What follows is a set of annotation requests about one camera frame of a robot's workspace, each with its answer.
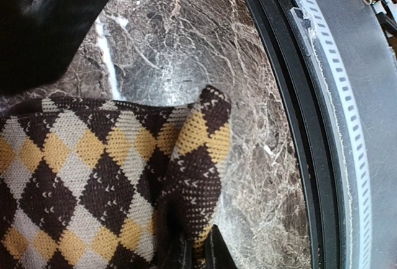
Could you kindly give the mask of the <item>brown black checkered sock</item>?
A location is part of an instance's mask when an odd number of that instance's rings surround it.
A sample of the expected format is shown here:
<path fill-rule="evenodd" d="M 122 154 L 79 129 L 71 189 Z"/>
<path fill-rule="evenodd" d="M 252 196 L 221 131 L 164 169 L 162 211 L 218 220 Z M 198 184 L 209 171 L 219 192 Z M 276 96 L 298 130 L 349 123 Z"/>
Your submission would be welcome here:
<path fill-rule="evenodd" d="M 181 234 L 206 268 L 230 148 L 229 98 L 46 97 L 1 115 L 2 268 L 161 268 Z"/>

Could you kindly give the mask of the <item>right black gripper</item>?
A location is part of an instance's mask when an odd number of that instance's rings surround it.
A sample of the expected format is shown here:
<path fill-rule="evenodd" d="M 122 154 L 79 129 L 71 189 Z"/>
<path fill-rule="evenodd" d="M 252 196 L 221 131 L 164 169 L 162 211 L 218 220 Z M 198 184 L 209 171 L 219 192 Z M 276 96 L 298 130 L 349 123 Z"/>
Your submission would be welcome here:
<path fill-rule="evenodd" d="M 1 94 L 61 78 L 109 0 L 1 0 Z"/>

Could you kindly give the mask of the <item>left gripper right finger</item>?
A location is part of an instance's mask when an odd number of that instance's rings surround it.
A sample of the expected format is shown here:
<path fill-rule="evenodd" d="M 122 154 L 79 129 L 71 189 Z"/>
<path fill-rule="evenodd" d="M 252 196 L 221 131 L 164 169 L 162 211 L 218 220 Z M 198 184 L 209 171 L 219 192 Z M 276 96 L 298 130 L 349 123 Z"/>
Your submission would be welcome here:
<path fill-rule="evenodd" d="M 237 269 L 217 225 L 213 225 L 205 240 L 204 252 L 207 269 Z"/>

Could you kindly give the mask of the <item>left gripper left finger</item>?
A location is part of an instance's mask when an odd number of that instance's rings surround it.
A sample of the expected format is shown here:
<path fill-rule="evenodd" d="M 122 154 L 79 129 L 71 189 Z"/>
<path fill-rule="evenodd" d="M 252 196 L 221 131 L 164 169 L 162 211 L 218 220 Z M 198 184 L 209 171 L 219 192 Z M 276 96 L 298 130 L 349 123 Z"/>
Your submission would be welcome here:
<path fill-rule="evenodd" d="M 161 269 L 192 269 L 192 244 L 181 234 L 172 242 Z"/>

